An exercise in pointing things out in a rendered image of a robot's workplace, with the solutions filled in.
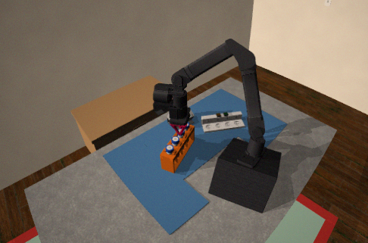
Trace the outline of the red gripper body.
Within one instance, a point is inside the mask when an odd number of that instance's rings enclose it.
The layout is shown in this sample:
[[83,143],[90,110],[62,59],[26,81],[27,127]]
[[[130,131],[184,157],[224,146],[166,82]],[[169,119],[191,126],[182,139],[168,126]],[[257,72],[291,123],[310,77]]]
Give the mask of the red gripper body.
[[187,107],[187,105],[185,107],[179,108],[179,107],[175,107],[174,108],[178,109],[178,119],[172,119],[170,118],[170,123],[173,125],[177,125],[177,126],[185,126],[188,123],[189,117],[190,117],[190,107]]

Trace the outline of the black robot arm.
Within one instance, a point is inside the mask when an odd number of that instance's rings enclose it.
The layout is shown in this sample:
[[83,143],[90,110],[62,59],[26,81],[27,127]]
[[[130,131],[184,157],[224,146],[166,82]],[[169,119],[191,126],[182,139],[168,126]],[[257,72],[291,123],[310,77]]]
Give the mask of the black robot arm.
[[187,91],[184,90],[187,84],[232,56],[237,60],[242,75],[248,114],[248,132],[251,136],[247,149],[237,162],[255,168],[267,150],[264,147],[265,125],[257,84],[256,58],[251,51],[235,40],[227,39],[222,45],[175,72],[171,77],[172,84],[156,84],[153,92],[153,108],[157,115],[169,110],[170,118],[178,119],[178,109],[173,106],[182,108],[187,105]]

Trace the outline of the orange tube rack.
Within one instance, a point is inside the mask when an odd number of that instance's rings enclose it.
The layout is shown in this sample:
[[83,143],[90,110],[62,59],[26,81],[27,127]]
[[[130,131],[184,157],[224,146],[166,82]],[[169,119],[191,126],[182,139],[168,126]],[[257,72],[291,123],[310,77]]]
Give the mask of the orange tube rack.
[[[185,157],[194,140],[195,140],[195,126],[189,125],[188,131],[185,131],[185,135],[183,136],[183,138],[179,139],[178,146],[174,146],[174,151],[172,154],[167,154],[165,148],[161,152],[160,154],[161,168],[171,173],[175,173],[176,169],[182,162],[182,159]],[[183,147],[184,149],[182,149]]]

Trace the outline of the blue flat mat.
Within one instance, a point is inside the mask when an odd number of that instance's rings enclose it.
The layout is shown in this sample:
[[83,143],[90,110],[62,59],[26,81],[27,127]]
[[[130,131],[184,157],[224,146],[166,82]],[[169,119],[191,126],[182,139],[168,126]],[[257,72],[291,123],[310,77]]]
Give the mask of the blue flat mat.
[[[245,101],[219,89],[190,106],[195,140],[175,173],[161,168],[160,154],[175,134],[165,120],[103,157],[144,208],[171,235],[209,203],[193,189],[186,177],[222,151],[233,138],[249,142]],[[243,128],[204,133],[201,116],[242,112]],[[262,110],[261,110],[262,111]],[[267,147],[288,125],[262,111]]]

